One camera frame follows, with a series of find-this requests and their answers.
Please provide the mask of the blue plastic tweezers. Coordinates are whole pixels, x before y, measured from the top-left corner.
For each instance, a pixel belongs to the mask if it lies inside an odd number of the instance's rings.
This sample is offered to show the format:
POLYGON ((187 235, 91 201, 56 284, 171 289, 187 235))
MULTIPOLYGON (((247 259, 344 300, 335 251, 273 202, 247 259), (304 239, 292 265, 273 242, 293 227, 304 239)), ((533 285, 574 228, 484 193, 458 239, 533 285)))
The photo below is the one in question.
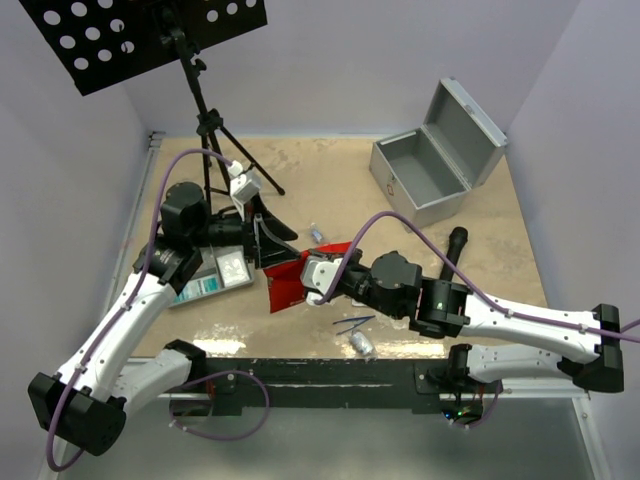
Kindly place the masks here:
POLYGON ((365 315, 365 316, 357 316, 357 317, 350 317, 350 318, 344 318, 341 320, 336 320, 333 322, 333 325, 345 325, 345 327, 339 330, 336 333, 336 335, 339 336, 339 335, 344 335, 348 332, 351 332, 361 327, 362 325, 372 320, 373 318, 374 318, 374 315, 365 315))

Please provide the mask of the white gauze pad packet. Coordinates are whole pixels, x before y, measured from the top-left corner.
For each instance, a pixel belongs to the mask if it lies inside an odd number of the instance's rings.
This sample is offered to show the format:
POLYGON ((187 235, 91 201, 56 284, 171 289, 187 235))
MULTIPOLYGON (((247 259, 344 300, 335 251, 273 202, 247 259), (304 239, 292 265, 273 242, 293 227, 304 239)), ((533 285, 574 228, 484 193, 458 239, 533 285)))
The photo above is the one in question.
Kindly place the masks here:
POLYGON ((217 258, 222 282, 226 288, 242 284, 250 279, 249 271, 241 252, 232 252, 217 258))

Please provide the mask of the grey compartment tray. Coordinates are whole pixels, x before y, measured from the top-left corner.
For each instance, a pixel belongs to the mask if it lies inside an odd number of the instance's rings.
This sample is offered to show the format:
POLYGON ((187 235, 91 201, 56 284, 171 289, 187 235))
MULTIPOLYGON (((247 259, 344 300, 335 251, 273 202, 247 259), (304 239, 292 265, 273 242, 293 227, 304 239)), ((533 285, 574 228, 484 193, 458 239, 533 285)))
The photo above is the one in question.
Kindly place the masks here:
POLYGON ((205 247, 203 263, 174 299, 171 308, 227 293, 254 283, 254 268, 241 246, 205 247))

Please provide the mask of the red first aid pouch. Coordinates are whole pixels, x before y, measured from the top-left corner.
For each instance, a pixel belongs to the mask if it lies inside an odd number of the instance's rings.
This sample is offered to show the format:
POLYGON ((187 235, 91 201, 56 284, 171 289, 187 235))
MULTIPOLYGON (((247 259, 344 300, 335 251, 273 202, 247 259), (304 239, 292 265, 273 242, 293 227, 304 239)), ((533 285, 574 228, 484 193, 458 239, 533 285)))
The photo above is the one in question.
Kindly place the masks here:
POLYGON ((288 260, 280 265, 271 266, 263 270, 267 278, 270 313, 288 309, 305 300, 305 287, 301 281, 306 260, 311 255, 337 254, 343 256, 350 242, 333 243, 314 249, 307 249, 300 253, 297 259, 288 260))

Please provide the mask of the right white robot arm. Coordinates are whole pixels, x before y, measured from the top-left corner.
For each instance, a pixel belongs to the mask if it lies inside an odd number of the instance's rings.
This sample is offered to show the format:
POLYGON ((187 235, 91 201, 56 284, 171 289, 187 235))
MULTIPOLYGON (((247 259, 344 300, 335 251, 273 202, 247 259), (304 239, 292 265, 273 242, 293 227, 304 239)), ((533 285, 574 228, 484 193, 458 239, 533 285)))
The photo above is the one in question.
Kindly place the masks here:
POLYGON ((598 393, 624 389, 619 311, 608 304, 566 311, 491 296, 463 279, 454 282, 457 255, 438 278, 396 251, 369 266, 346 260, 336 273, 336 292, 429 338, 483 337, 504 347, 456 345, 445 369, 448 386, 469 392, 478 383, 509 377, 560 377, 598 393))

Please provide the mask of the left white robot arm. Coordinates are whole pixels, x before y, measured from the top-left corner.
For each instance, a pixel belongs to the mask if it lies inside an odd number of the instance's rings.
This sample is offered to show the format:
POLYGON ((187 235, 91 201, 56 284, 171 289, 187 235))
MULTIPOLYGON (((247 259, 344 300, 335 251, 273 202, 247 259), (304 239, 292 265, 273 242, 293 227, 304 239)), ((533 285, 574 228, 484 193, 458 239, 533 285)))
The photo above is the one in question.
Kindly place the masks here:
POLYGON ((257 268, 298 254, 297 233, 273 215, 260 195, 212 212, 193 182, 156 196, 148 243, 120 299, 76 353, 52 375, 37 374, 27 392, 47 439, 60 438, 81 453, 100 456, 136 410, 159 394, 200 390, 207 380, 205 352, 174 340, 128 376, 122 369, 147 330, 174 302, 203 263, 205 247, 238 246, 257 268))

